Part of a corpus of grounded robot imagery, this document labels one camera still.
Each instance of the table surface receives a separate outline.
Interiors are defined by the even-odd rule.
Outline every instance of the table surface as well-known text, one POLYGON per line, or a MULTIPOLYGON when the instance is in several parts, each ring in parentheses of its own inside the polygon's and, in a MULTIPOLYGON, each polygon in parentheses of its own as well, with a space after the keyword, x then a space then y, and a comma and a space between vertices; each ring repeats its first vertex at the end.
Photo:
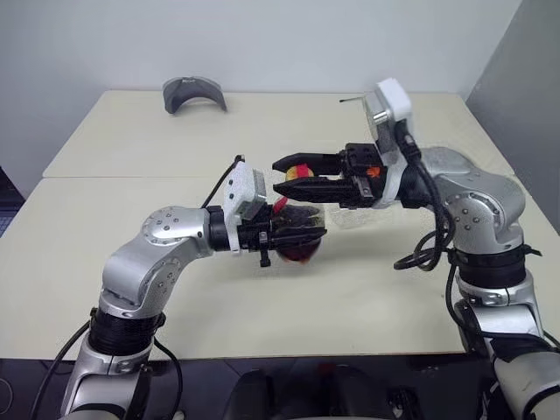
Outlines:
MULTIPOLYGON (((338 103, 348 96, 227 94, 227 114, 194 103, 169 116, 158 92, 104 94, 0 240, 0 357, 52 358, 96 305, 109 255, 153 210, 198 207, 233 155, 269 168, 296 151, 371 139, 361 105, 338 103)), ((458 96, 411 97, 419 142, 515 177, 458 96)), ((265 178, 270 191, 282 174, 265 170, 265 178)), ((329 233, 306 265, 272 255, 261 269, 258 255, 229 253, 191 264, 158 336, 180 358, 462 351, 445 311, 447 263, 431 273, 392 268, 433 229, 432 215, 399 206, 325 212, 329 233), (362 226, 340 227, 356 220, 362 226)), ((528 194, 521 222, 545 254, 528 266, 544 324, 560 335, 560 239, 528 194)))
MULTIPOLYGON (((52 358, 96 305, 109 255, 152 210, 196 207, 213 182, 42 180, 0 240, 0 357, 52 358)), ((342 229, 333 220, 344 214, 325 212, 329 232, 306 265, 271 255, 272 266, 261 269, 257 254, 229 253, 189 265, 165 310, 161 340, 180 358, 462 351, 443 299, 448 264, 431 273, 392 268, 432 229, 432 215, 392 206, 342 229)), ((528 243, 545 254, 530 256, 528 266, 543 322, 560 335, 560 240, 530 196, 521 222, 528 243)))
MULTIPOLYGON (((257 168, 298 151, 338 152, 371 141, 355 94, 226 94, 228 112, 187 103, 176 115, 160 92, 108 91, 46 168, 46 178, 216 176, 237 154, 257 168)), ((456 94, 412 94, 421 146, 449 146, 489 172, 508 162, 456 94)))

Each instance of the silver robotic arm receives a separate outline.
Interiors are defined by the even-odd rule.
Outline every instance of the silver robotic arm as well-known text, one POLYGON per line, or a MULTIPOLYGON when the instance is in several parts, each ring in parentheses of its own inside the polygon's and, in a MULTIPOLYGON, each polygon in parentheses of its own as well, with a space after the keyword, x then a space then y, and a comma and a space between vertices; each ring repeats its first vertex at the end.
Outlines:
POLYGON ((232 166, 224 186, 225 205, 168 206, 151 214, 140 232, 105 264, 99 308, 81 343, 66 386, 61 415, 141 418, 150 387, 147 361, 156 330, 181 272, 213 252, 259 251, 261 265, 271 249, 317 242, 325 229, 275 230, 266 205, 263 175, 243 161, 232 166))
POLYGON ((61 413, 94 407, 118 418, 141 411, 147 392, 153 335, 180 273, 213 253, 210 213, 170 206, 157 210, 103 270, 99 309, 92 317, 61 413))
MULTIPOLYGON (((525 255, 535 251, 524 244, 518 221, 525 207, 522 189, 509 178, 482 171, 454 150, 419 150, 410 134, 410 100, 396 80, 380 83, 363 100, 376 143, 349 143, 336 155, 285 157, 273 168, 285 172, 308 165, 317 175, 340 179, 297 179, 275 185, 275 190, 294 200, 348 208, 400 202, 436 213, 441 206, 447 219, 444 245, 451 239, 453 245, 445 295, 465 350, 490 360, 515 418, 558 418, 560 353, 543 339, 533 277, 525 268, 525 255), (435 197, 420 176, 420 165, 430 175, 435 197), (454 282, 462 298, 452 304, 454 282)), ((437 239, 438 232, 432 236, 437 239)), ((401 270, 419 266, 421 257, 424 262, 436 258, 435 247, 430 252, 420 248, 395 267, 401 270)))

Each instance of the orange component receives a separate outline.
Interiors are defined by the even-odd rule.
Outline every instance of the orange component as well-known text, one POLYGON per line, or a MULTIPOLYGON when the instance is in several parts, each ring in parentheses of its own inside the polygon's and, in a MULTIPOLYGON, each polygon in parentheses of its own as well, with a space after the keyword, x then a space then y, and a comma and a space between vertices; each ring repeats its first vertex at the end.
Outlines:
POLYGON ((367 175, 369 175, 371 178, 379 178, 381 174, 382 168, 380 168, 379 166, 372 166, 367 169, 367 175))

